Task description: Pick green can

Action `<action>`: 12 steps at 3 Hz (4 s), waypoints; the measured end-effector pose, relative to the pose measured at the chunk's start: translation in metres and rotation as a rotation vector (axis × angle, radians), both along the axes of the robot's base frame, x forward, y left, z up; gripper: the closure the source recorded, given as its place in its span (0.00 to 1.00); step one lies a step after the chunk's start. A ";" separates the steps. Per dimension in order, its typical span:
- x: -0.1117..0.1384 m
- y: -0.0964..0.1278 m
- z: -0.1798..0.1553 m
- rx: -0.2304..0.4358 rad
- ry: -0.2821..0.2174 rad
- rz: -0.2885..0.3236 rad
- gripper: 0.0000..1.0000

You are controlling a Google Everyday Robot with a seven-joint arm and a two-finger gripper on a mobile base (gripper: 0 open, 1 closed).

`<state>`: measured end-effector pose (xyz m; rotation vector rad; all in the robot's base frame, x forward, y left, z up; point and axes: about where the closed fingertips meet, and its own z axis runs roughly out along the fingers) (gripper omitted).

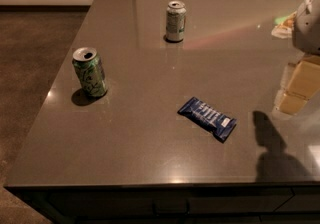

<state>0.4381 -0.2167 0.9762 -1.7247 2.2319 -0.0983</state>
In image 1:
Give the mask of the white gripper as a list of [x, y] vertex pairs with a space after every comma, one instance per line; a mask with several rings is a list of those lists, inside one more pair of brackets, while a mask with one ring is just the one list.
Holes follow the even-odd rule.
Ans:
[[304, 0], [294, 19], [293, 45], [309, 54], [284, 69], [275, 109], [297, 114], [320, 90], [320, 0]]

